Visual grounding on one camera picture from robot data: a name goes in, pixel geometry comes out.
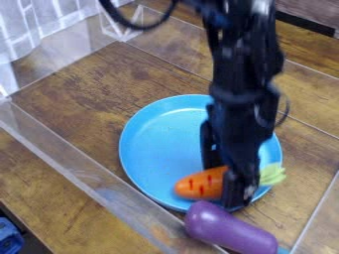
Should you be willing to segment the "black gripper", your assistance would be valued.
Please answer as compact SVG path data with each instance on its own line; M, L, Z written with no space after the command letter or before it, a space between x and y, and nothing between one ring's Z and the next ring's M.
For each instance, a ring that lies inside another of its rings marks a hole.
M208 119L200 126L200 152L205 170L228 165L222 174L221 206L246 206L258 186L260 144L272 136L278 92L258 88L230 92L209 88L213 102L206 106Z

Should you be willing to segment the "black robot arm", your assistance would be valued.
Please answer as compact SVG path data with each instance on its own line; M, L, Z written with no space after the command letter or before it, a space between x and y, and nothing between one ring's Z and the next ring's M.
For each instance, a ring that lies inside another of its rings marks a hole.
M202 166L226 165L221 205L250 203L258 186L261 143L270 138L280 92L270 80L282 67L273 0L204 0L201 9L213 60L212 103L200 127Z

